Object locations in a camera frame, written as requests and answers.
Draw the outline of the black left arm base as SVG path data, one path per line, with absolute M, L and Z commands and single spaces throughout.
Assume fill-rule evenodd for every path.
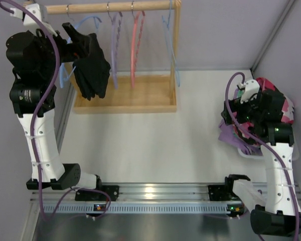
M 116 201 L 119 196 L 118 185 L 102 185 L 98 193 L 92 189 L 81 188 L 76 191 L 75 201 Z

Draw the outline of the purple plastic hanger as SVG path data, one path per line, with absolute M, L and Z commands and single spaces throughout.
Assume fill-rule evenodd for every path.
M 115 89 L 118 89 L 117 79 L 117 61 L 118 61 L 118 46 L 120 40 L 122 12 L 115 12 L 110 15 L 109 2 L 107 3 L 107 13 L 111 19 L 111 74 Z

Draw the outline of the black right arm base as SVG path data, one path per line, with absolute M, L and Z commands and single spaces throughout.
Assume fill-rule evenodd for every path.
M 225 185 L 209 185 L 208 193 L 210 201 L 230 201 L 231 194 Z

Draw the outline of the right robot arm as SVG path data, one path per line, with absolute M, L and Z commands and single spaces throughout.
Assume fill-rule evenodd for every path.
M 232 193 L 250 212 L 257 235 L 291 237 L 301 234 L 301 209 L 293 180 L 293 103 L 278 90 L 237 90 L 226 100 L 222 122 L 249 149 L 258 148 L 265 162 L 267 196 L 247 176 L 237 176 Z

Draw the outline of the pink camouflage garment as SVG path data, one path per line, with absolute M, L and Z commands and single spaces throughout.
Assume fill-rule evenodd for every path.
M 292 102 L 278 90 L 268 79 L 258 78 L 259 93 L 250 100 L 256 100 L 254 124 L 244 123 L 240 126 L 248 133 L 265 143 L 275 145 L 287 143 L 294 145 L 292 125 L 294 122 L 294 106 Z M 240 99 L 242 91 L 238 90 L 234 99 Z

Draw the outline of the purple garment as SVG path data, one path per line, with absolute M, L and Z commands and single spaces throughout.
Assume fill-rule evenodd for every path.
M 218 140 L 225 142 L 231 146 L 236 148 L 240 148 L 243 152 L 258 152 L 261 151 L 259 147 L 250 145 L 240 139 L 236 133 L 234 132 L 234 128 L 232 125 L 226 125 L 224 120 L 222 119 L 219 123 L 220 135 Z

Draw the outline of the pink plastic hanger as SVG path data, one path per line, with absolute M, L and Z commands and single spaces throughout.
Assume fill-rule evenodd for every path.
M 131 2 L 131 13 L 134 18 L 130 53 L 130 78 L 132 88 L 135 87 L 135 73 L 137 68 L 138 54 L 145 20 L 144 11 L 138 11 L 136 14 L 134 14 L 133 4 L 134 1 Z

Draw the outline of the white laundry basket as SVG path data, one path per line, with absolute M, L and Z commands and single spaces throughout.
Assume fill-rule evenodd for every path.
M 244 158 L 247 159 L 253 159 L 253 160 L 264 160 L 264 157 L 261 153 L 261 151 L 256 152 L 243 152 L 240 148 L 237 148 L 238 154 Z M 300 152 L 299 152 L 299 148 L 298 148 L 298 143 L 296 142 L 293 145 L 293 153 L 292 153 L 292 160 L 296 161 L 298 160 L 300 157 Z

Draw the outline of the aluminium mounting rail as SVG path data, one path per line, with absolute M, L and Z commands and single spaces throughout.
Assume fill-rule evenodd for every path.
M 223 183 L 103 183 L 103 185 L 118 185 L 118 202 L 143 201 L 210 201 L 208 186 L 224 185 Z

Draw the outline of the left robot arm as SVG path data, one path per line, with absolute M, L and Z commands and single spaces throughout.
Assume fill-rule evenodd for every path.
M 58 152 L 54 96 L 59 68 L 62 63 L 90 56 L 94 49 L 91 35 L 80 34 L 70 23 L 64 23 L 63 28 L 71 43 L 59 32 L 51 34 L 39 27 L 14 34 L 6 42 L 6 56 L 15 77 L 10 100 L 31 156 L 32 175 L 26 183 L 29 190 L 101 187 L 98 175 L 82 171 L 77 163 L 62 163 Z

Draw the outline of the black trousers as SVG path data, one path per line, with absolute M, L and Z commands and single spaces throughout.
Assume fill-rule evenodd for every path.
M 88 56 L 73 62 L 76 83 L 83 98 L 105 98 L 111 67 L 104 57 L 97 35 L 92 33 L 88 36 Z

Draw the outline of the wooden clothes rack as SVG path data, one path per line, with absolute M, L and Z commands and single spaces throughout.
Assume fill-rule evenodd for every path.
M 131 12 L 131 2 L 110 3 L 110 12 Z M 169 10 L 170 1 L 134 2 L 134 14 L 138 11 Z M 106 3 L 50 5 L 51 15 L 107 13 Z M 173 1 L 174 26 L 171 30 L 173 47 L 177 56 L 181 1 Z M 135 87 L 131 86 L 130 75 L 119 76 L 118 89 L 111 84 L 103 99 L 84 100 L 76 96 L 74 111 L 82 114 L 95 113 L 169 113 L 177 110 L 176 81 L 173 65 L 170 74 L 136 75 Z

